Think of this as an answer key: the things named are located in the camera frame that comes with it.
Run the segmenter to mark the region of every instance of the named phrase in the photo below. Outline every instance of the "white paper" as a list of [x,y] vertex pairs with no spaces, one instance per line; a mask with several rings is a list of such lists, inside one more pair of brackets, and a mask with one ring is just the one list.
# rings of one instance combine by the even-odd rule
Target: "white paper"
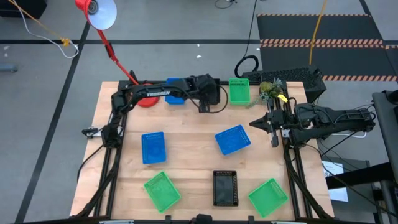
[[[323,165],[330,171],[332,174],[342,174],[344,172],[343,165],[340,163],[332,163],[328,161],[322,161]],[[331,176],[325,169],[323,169],[323,173],[325,177]],[[329,190],[329,196],[332,200],[337,200],[340,202],[348,202],[347,188],[339,188],[339,189],[331,189]]]

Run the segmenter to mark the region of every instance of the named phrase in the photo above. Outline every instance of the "white cable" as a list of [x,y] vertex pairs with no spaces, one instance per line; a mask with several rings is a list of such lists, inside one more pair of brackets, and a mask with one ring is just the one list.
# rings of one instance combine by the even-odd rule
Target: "white cable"
[[33,36],[35,36],[35,37],[39,37],[39,38],[48,40],[49,42],[55,44],[55,45],[60,49],[60,51],[62,52],[63,56],[66,57],[66,58],[74,58],[74,57],[76,57],[76,55],[79,54],[79,49],[77,48],[77,46],[76,46],[71,40],[69,40],[69,43],[72,44],[72,46],[74,46],[74,47],[76,48],[76,53],[74,54],[74,56],[67,56],[67,55],[65,55],[65,52],[62,50],[61,46],[59,46],[59,45],[58,45],[57,43],[55,43],[54,41],[52,41],[52,40],[50,40],[50,39],[48,39],[48,38],[46,38],[46,37],[43,37],[43,36],[41,36],[41,35],[33,34],[33,33],[28,29],[28,27],[27,27],[24,13],[23,13],[19,8],[18,8],[18,10],[19,10],[19,12],[21,13],[22,19],[24,20],[24,24],[25,24],[26,31],[27,31],[30,35],[33,35]]
[[[335,134],[331,134],[331,135],[333,135],[333,136],[349,136],[349,134],[345,134],[345,133],[335,133]],[[366,137],[366,133],[363,136],[352,135],[351,137],[354,137],[354,138],[365,138]]]

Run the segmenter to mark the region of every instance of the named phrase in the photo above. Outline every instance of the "plastic tray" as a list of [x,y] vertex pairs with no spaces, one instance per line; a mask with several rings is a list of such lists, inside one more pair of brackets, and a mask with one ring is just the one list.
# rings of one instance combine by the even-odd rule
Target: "plastic tray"
[[238,206],[236,171],[213,171],[213,205]]
[[250,86],[247,78],[229,79],[229,102],[233,105],[250,103]]
[[[166,84],[171,84],[173,81],[179,80],[179,79],[180,78],[168,78],[168,79],[166,79]],[[185,103],[185,100],[183,98],[174,97],[174,96],[166,96],[165,101],[171,105],[182,105]]]
[[216,134],[216,140],[224,155],[228,155],[251,144],[242,125]]
[[277,210],[289,199],[274,178],[251,192],[248,197],[262,218]]
[[146,182],[144,187],[160,213],[164,213],[181,199],[180,193],[164,171]]
[[141,136],[142,163],[153,164],[166,161],[164,133],[156,132]]

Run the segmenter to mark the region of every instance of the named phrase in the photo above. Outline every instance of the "yellow object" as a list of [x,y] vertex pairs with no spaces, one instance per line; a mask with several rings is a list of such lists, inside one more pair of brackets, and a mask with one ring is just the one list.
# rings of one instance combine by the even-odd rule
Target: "yellow object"
[[284,95],[279,94],[278,98],[280,98],[283,102],[287,103],[287,98]]
[[46,27],[43,23],[35,19],[33,16],[31,16],[29,13],[27,13],[23,8],[18,6],[14,1],[8,0],[11,4],[15,5],[18,9],[20,9],[25,15],[29,16],[33,21],[37,22],[40,26],[42,26],[45,30],[47,30],[49,33],[56,35],[63,43],[64,47],[69,46],[69,39],[68,38],[63,38],[61,35],[57,34],[55,31],[51,30],[50,28]]
[[321,13],[319,13],[317,25],[315,26],[315,30],[313,31],[313,36],[312,36],[312,40],[311,40],[311,48],[310,48],[310,65],[312,64],[312,49],[313,49],[313,45],[315,43],[315,37],[317,36],[319,23],[321,23],[321,18],[322,18],[323,11],[325,10],[327,2],[328,2],[328,0],[324,0]]

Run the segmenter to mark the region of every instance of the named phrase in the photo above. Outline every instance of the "blue plastic container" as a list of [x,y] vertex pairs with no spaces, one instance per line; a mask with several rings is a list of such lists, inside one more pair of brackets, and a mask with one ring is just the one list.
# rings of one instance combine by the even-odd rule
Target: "blue plastic container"
[[142,163],[154,164],[166,161],[164,133],[156,132],[141,136]]
[[249,137],[241,125],[216,134],[216,140],[224,155],[238,151],[251,144]]
[[[171,84],[175,80],[179,80],[180,78],[168,78],[166,79],[166,84]],[[185,100],[183,98],[179,97],[174,97],[174,96],[166,96],[166,102],[168,102],[171,105],[181,105],[185,103]]]

